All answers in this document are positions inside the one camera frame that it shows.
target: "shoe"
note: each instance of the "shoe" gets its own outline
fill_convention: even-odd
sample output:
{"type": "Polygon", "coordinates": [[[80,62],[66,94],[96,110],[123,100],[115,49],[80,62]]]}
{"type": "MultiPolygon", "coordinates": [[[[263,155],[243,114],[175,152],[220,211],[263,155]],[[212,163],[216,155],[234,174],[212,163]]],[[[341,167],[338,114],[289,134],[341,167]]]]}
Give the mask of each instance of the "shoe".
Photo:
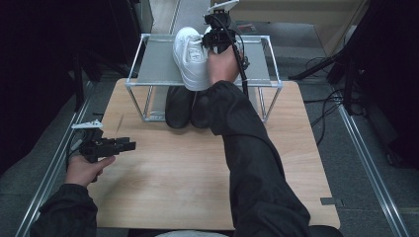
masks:
{"type": "Polygon", "coordinates": [[[193,28],[182,28],[173,42],[173,59],[188,90],[203,91],[210,87],[207,57],[201,35],[193,28]]]}
{"type": "Polygon", "coordinates": [[[183,128],[189,123],[195,94],[196,92],[183,86],[169,87],[164,110],[167,125],[172,128],[183,128]]]}
{"type": "Polygon", "coordinates": [[[208,128],[207,108],[209,104],[208,90],[197,92],[192,107],[191,124],[196,128],[208,128]]]}

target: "person's hand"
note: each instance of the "person's hand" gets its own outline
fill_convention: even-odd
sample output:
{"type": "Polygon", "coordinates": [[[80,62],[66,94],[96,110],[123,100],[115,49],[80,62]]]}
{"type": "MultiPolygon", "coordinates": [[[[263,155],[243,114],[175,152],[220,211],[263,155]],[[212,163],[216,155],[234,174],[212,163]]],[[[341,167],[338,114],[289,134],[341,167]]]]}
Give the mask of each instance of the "person's hand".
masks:
{"type": "Polygon", "coordinates": [[[211,85],[218,81],[234,82],[239,71],[233,47],[229,46],[228,49],[220,54],[210,50],[207,67],[211,85]]]}
{"type": "Polygon", "coordinates": [[[87,187],[96,176],[103,173],[103,169],[114,163],[116,157],[111,156],[102,159],[97,163],[88,162],[84,156],[73,156],[67,168],[65,184],[75,184],[87,187]]]}

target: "metal rail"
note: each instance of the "metal rail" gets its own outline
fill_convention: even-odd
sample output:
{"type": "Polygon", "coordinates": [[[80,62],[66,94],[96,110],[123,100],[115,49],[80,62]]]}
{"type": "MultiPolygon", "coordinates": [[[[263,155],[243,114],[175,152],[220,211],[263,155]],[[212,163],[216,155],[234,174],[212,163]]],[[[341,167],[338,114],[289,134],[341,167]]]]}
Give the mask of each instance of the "metal rail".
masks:
{"type": "Polygon", "coordinates": [[[371,185],[376,193],[379,204],[381,205],[382,211],[387,218],[388,224],[390,225],[391,231],[394,236],[397,237],[409,237],[409,231],[401,217],[394,200],[391,197],[388,188],[383,181],[374,159],[367,148],[364,139],[357,128],[357,125],[352,117],[350,117],[345,108],[339,107],[339,113],[346,125],[346,128],[351,135],[352,141],[354,142],[355,148],[357,149],[358,155],[363,163],[364,169],[371,182],[371,185]]]}
{"type": "Polygon", "coordinates": [[[34,197],[32,198],[28,206],[28,210],[24,216],[21,226],[19,227],[16,233],[16,237],[29,236],[31,225],[39,216],[38,210],[41,207],[41,205],[49,197],[49,194],[52,190],[52,185],[55,182],[56,177],[59,174],[59,170],[62,168],[63,163],[65,161],[65,153],[66,153],[65,148],[71,137],[71,133],[72,133],[71,126],[74,123],[79,123],[83,119],[84,115],[86,114],[87,108],[90,104],[90,99],[95,88],[96,88],[96,84],[89,81],[87,84],[88,96],[86,98],[86,101],[81,106],[79,112],[74,113],[71,119],[71,122],[68,125],[68,128],[66,129],[61,139],[61,142],[59,143],[58,148],[51,160],[51,163],[49,164],[49,167],[46,170],[45,175],[43,176],[41,184],[38,187],[37,192],[35,193],[34,197]]]}

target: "handheld device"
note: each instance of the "handheld device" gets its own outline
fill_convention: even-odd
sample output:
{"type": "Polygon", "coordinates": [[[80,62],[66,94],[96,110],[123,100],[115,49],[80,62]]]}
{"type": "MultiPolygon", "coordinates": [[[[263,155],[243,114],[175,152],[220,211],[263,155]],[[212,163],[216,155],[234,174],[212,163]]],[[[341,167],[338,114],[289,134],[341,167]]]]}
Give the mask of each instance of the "handheld device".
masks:
{"type": "Polygon", "coordinates": [[[230,45],[236,43],[235,31],[229,29],[231,19],[229,10],[239,1],[232,0],[213,5],[208,8],[209,14],[204,16],[206,24],[210,25],[211,30],[203,37],[203,45],[206,48],[222,53],[230,45]]]}
{"type": "Polygon", "coordinates": [[[136,142],[129,141],[129,137],[102,137],[104,132],[100,128],[103,127],[103,125],[97,119],[85,123],[73,124],[71,127],[73,129],[82,129],[84,133],[83,138],[79,139],[71,147],[71,151],[78,149],[80,154],[83,155],[90,163],[98,162],[101,157],[119,155],[121,152],[135,150],[136,148],[136,142]]]}

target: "person's arm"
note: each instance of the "person's arm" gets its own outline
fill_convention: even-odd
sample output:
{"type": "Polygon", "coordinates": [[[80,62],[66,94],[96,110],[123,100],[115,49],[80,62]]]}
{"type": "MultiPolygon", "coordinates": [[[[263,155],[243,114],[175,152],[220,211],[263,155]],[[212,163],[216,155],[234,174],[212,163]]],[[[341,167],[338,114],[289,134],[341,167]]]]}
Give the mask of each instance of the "person's arm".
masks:
{"type": "Polygon", "coordinates": [[[86,187],[114,161],[115,156],[91,164],[83,156],[73,157],[65,184],[40,208],[31,236],[96,236],[98,208],[86,187]]]}
{"type": "Polygon", "coordinates": [[[287,184],[280,155],[248,98],[231,82],[231,54],[209,54],[209,127],[222,135],[235,236],[309,236],[310,215],[287,184]]]}

